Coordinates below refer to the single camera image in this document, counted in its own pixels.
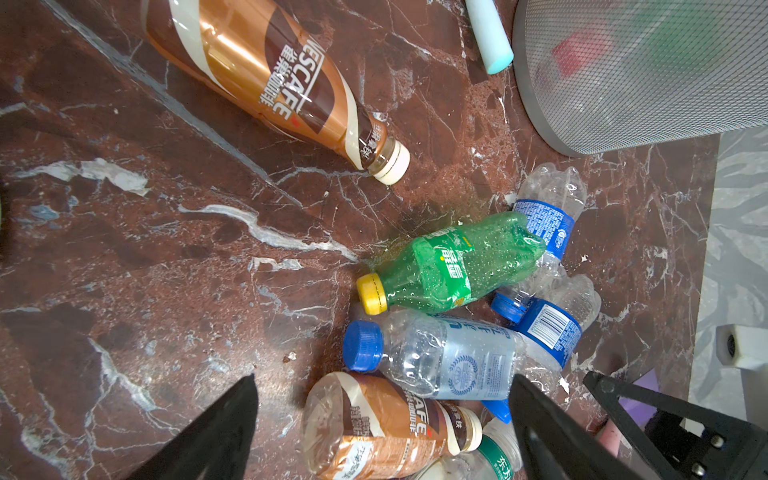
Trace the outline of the tea bottle green label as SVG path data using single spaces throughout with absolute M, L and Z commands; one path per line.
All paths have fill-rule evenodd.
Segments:
M 441 458 L 420 473 L 410 476 L 410 479 L 510 480 L 522 466 L 513 425 L 493 419 L 483 427 L 482 441 L 476 450 Z

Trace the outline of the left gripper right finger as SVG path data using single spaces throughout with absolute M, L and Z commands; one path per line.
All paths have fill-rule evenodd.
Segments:
M 508 403 L 529 479 L 637 479 L 525 376 L 514 376 Z

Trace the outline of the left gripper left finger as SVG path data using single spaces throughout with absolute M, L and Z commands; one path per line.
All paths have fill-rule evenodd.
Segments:
M 258 405 L 254 376 L 242 377 L 129 477 L 242 479 L 256 429 Z

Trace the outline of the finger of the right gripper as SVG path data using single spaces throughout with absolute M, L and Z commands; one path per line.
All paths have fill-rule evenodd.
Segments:
M 757 425 L 597 372 L 583 384 L 659 478 L 767 477 L 767 431 Z

